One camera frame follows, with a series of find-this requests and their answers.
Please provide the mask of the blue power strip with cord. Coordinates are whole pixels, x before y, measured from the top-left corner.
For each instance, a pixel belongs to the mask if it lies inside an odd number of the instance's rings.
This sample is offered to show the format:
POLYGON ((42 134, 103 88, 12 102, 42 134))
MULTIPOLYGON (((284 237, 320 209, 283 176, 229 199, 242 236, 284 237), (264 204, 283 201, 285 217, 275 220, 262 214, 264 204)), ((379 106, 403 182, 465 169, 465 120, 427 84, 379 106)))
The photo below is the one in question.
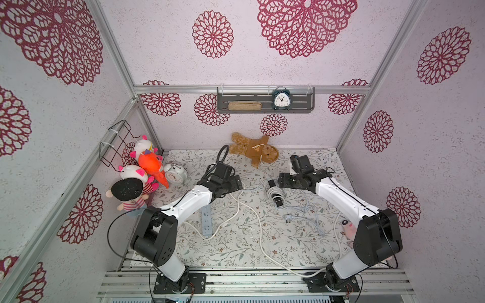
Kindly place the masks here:
MULTIPOLYGON (((296 207, 296 206, 285 206, 286 202, 286 194, 285 191, 282 188, 279 188, 277 185, 277 182, 275 179, 265 179, 263 180, 258 186, 255 186, 254 188, 243 188, 242 192, 249 192, 249 191, 256 191, 257 189, 263 188, 265 186, 265 194, 266 197, 272 201, 276 207, 276 209, 279 210, 284 210, 286 208, 292 209, 301 213, 306 213, 309 211, 310 208, 310 200, 306 197, 306 195, 303 193, 304 198, 306 199, 306 204, 303 207, 296 207)), ((212 209, 211 206, 206 206, 203 207, 200 210, 201 213, 201 230, 202 233, 200 234, 200 237, 206 238, 208 240, 213 239, 218 231, 222 228, 222 226, 226 223, 229 223, 232 219, 238 216, 240 210, 241 210, 241 202, 239 200, 239 197, 234 198, 232 194, 230 194, 231 198, 236 201, 236 213, 223 221, 222 223, 219 224, 219 226, 216 229, 213 229, 213 223, 212 223, 212 209)), ((291 214, 286 214, 284 215, 284 220, 289 223, 292 220, 304 220, 310 223, 315 227, 315 229, 318 232, 319 236, 323 236, 323 229, 320 226, 320 221, 318 219, 318 216, 316 213, 314 213, 314 219, 302 217, 302 216, 297 216, 297 215, 291 215, 291 214)))

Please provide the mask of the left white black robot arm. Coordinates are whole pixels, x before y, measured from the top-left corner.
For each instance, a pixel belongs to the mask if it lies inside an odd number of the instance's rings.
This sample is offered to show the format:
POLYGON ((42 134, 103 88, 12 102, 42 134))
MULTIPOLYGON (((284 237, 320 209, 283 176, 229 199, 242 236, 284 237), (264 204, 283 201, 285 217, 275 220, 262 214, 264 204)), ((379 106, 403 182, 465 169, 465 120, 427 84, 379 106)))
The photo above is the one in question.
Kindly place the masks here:
POLYGON ((225 163, 228 154, 229 145, 224 145, 193 189, 164 207, 145 208, 141 214, 130 247, 171 282, 184 281, 188 271, 174 252, 179 225, 216 199, 242 189, 235 169, 225 163))

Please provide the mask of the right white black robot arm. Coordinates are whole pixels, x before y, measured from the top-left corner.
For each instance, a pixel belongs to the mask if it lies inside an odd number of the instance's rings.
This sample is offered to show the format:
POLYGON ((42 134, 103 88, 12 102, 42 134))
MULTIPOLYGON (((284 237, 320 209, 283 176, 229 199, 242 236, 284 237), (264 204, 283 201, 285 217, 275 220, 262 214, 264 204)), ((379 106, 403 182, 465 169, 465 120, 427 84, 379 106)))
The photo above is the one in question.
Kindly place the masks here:
POLYGON ((333 204, 357 228, 352 249, 325 270, 329 282, 346 280, 403 250, 399 219, 344 188, 328 169, 315 169, 305 155, 291 155, 292 172, 281 173, 280 188, 305 189, 333 204))

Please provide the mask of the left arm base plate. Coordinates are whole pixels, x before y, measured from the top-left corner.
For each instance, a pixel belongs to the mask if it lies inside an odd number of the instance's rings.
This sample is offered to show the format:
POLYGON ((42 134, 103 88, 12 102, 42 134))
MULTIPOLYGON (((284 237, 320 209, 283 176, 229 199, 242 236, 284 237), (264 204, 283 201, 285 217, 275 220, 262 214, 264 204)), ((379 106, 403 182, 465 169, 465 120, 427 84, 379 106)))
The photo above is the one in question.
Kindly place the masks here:
POLYGON ((165 276, 158 275, 155 281, 153 293, 157 295, 175 294, 204 294, 207 284, 205 273, 186 272, 174 282, 165 276))

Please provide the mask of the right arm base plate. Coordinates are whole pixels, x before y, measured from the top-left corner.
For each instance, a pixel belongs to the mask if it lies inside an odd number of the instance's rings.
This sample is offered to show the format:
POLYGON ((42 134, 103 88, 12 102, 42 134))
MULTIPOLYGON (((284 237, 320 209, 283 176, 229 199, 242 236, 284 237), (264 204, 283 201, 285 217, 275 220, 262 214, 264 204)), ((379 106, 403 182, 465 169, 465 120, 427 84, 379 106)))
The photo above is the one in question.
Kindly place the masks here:
POLYGON ((359 292, 360 286, 356 276, 347 279, 341 279, 336 274, 321 272, 318 275, 303 278, 310 293, 317 292, 359 292))

